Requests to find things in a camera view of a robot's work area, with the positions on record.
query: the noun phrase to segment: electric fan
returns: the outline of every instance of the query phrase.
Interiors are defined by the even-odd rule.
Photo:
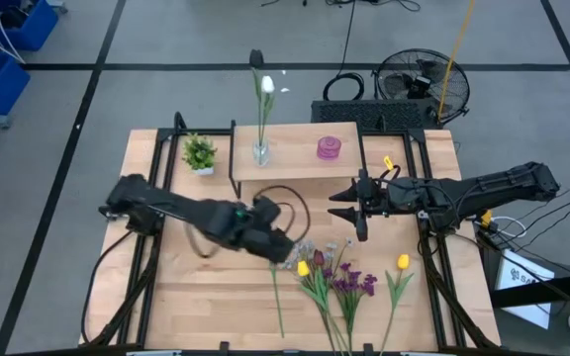
[[[406,49],[386,58],[374,71],[375,93],[382,99],[428,99],[433,100],[433,110],[438,111],[445,70],[449,57],[429,49]],[[465,115],[470,98],[470,86],[463,69],[452,62],[443,109],[439,122],[443,125],[459,115]]]

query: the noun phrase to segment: yellow cable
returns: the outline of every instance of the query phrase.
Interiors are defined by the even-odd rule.
[[[463,35],[465,34],[465,29],[467,29],[467,24],[470,22],[470,16],[472,16],[472,9],[474,8],[474,0],[470,0],[470,6],[467,8],[467,14],[465,14],[465,20],[463,20],[463,26],[461,27],[461,33],[459,37],[456,38],[456,43],[454,43],[454,50],[452,51],[452,56],[447,63],[447,68],[445,69],[445,79],[443,79],[443,92],[441,92],[441,100],[439,101],[439,110],[437,112],[436,119],[441,122],[441,113],[443,112],[443,103],[445,103],[445,92],[447,92],[447,81],[450,78],[450,69],[452,69],[452,62],[456,53],[461,47],[461,41],[463,40]]]

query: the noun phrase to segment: wooden shelf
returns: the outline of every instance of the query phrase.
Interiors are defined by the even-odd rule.
[[[236,127],[234,135],[233,178],[238,182],[357,177],[362,167],[355,123],[268,125],[265,138],[269,162],[263,167],[257,166],[252,156],[258,127]],[[316,155],[318,140],[327,135],[342,142],[335,160],[322,160]]]

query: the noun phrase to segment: potted plant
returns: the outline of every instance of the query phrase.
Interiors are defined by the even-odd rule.
[[[190,134],[184,142],[184,157],[197,175],[211,175],[215,173],[215,152],[213,142],[196,133]]]

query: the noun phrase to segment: fan grille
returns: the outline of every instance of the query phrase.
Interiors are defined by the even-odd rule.
[[[427,93],[438,105],[443,93],[445,69],[449,58],[429,49],[407,49],[386,58],[380,65],[377,85],[384,99],[406,99],[411,82],[418,76],[431,80]],[[452,63],[441,120],[461,114],[470,97],[467,77],[461,67]]]

